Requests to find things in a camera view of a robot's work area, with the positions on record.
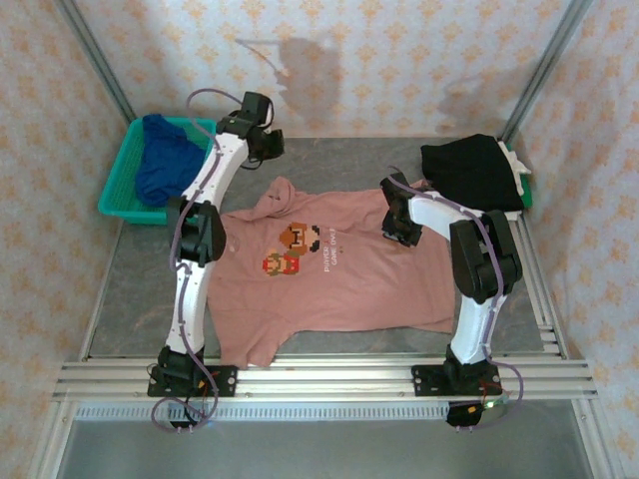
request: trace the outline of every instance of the mario pixel character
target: mario pixel character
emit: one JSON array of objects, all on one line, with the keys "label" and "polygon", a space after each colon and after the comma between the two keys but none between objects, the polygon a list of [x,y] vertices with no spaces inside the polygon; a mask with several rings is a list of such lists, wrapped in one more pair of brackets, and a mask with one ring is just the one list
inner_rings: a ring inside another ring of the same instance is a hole
[{"label": "mario pixel character", "polygon": [[262,261],[262,269],[269,276],[297,274],[300,272],[300,255],[295,251],[287,251],[281,254],[272,249]]},{"label": "mario pixel character", "polygon": [[315,225],[291,223],[280,235],[280,242],[298,255],[316,252],[320,249],[320,229]]}]

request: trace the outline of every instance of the black garment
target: black garment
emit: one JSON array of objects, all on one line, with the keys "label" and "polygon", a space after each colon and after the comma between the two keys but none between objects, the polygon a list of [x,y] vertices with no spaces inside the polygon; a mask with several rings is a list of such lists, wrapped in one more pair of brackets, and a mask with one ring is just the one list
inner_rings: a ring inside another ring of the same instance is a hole
[{"label": "black garment", "polygon": [[424,145],[421,169],[433,188],[460,205],[485,212],[523,210],[508,159],[493,137]]}]

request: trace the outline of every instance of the blue cloth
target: blue cloth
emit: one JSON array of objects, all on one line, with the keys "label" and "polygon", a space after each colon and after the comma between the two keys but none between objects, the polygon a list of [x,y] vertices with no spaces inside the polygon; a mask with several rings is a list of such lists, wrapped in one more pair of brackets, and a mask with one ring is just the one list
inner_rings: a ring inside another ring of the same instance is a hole
[{"label": "blue cloth", "polygon": [[136,195],[149,207],[163,207],[193,182],[207,152],[162,115],[144,117],[142,129],[144,152],[135,179]]}]

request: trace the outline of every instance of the gray floor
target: gray floor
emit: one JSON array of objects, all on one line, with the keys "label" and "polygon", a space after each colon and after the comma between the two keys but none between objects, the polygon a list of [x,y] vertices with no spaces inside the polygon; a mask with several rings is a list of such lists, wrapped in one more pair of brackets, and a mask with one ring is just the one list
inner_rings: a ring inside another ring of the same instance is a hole
[{"label": "gray floor", "polygon": [[[290,139],[284,156],[256,172],[239,170],[222,205],[223,212],[251,208],[277,176],[308,193],[378,188],[388,165],[410,181],[420,178],[419,146],[425,139]],[[175,276],[167,268],[165,228],[125,225],[114,258],[90,354],[155,356],[171,325]],[[207,355],[219,355],[213,324],[206,323]],[[279,353],[424,352],[442,354],[448,334],[411,328],[369,332],[302,332]],[[524,281],[504,304],[493,336],[496,352],[542,350]]]},{"label": "gray floor", "polygon": [[[492,420],[484,414],[482,423]],[[471,434],[423,420],[217,421],[192,435],[164,434],[147,420],[76,420],[58,474],[161,477],[587,479],[592,473],[570,401],[527,401],[499,426]]]}]

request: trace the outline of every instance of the patterned wallpaper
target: patterned wallpaper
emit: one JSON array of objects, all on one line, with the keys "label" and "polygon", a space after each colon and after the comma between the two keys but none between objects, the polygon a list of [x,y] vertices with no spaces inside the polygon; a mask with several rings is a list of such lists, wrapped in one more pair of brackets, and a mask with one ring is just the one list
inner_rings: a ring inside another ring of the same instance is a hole
[{"label": "patterned wallpaper", "polygon": [[639,477],[639,10],[595,2],[515,144],[538,252]]},{"label": "patterned wallpaper", "polygon": [[257,90],[289,137],[499,134],[568,3],[78,1],[138,115]]},{"label": "patterned wallpaper", "polygon": [[0,477],[22,478],[113,244],[97,198],[126,125],[54,2],[2,2],[0,58]]}]

